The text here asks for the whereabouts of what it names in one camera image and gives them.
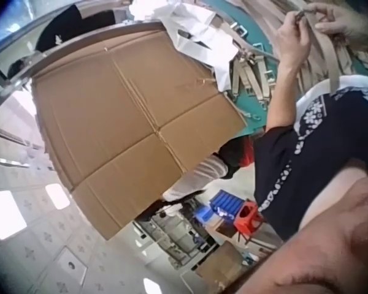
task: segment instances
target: person's hand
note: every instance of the person's hand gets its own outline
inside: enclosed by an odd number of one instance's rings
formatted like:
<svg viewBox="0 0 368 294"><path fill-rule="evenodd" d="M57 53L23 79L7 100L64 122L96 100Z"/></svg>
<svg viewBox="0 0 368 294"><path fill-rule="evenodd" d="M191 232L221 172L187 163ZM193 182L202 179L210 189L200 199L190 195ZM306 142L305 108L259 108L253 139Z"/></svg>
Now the person's hand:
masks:
<svg viewBox="0 0 368 294"><path fill-rule="evenodd" d="M315 25L319 32L342 34L353 43L362 42L365 36L368 36L368 16L348 8L325 3L311 3L308 8L324 15Z"/></svg>
<svg viewBox="0 0 368 294"><path fill-rule="evenodd" d="M296 23L297 12L288 12L277 33L280 66L299 70L311 49L308 24L305 18Z"/></svg>

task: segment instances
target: metal frame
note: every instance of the metal frame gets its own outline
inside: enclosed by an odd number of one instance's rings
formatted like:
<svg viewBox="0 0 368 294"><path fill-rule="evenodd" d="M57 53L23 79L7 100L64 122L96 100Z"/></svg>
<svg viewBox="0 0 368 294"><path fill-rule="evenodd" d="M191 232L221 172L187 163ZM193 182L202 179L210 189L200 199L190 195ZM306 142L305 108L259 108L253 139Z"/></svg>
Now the metal frame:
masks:
<svg viewBox="0 0 368 294"><path fill-rule="evenodd" d="M57 60L95 43L108 40L114 37L125 36L137 32L165 30L160 21L145 21L133 24L115 24L106 28L98 29L93 32L73 38L45 53L36 56L30 65L26 66L0 92L0 106L12 95L14 91L21 88L32 76L40 72Z"/></svg>

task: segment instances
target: blue storage box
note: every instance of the blue storage box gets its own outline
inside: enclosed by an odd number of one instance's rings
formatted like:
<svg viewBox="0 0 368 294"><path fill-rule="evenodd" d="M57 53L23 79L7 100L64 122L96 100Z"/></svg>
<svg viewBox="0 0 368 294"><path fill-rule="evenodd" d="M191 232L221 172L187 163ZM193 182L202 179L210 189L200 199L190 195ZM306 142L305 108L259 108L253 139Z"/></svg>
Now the blue storage box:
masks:
<svg viewBox="0 0 368 294"><path fill-rule="evenodd" d="M218 214L224 220L232 223L243 204L244 200L227 193L224 190L220 190L216 196L210 200L210 207L214 213Z"/></svg>

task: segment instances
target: cardboard flap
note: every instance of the cardboard flap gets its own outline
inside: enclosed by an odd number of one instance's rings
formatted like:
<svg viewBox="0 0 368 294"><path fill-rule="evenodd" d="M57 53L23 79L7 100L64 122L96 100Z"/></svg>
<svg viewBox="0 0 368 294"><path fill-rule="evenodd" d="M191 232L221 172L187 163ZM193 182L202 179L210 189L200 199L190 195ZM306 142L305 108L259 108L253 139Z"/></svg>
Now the cardboard flap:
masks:
<svg viewBox="0 0 368 294"><path fill-rule="evenodd" d="M47 151L104 238L245 127L205 78L165 32L101 41L33 78Z"/></svg>

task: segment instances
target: person's arm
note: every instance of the person's arm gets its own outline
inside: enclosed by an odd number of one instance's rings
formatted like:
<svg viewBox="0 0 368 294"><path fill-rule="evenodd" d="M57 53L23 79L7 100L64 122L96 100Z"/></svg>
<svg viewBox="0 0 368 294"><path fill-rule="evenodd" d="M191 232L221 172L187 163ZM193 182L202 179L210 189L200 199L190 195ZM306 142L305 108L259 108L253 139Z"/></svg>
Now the person's arm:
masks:
<svg viewBox="0 0 368 294"><path fill-rule="evenodd" d="M278 30L280 64L277 85L267 112L266 131L293 125L296 119L296 76L308 58L311 45L307 23L302 19L297 24L296 14L286 14L285 22Z"/></svg>

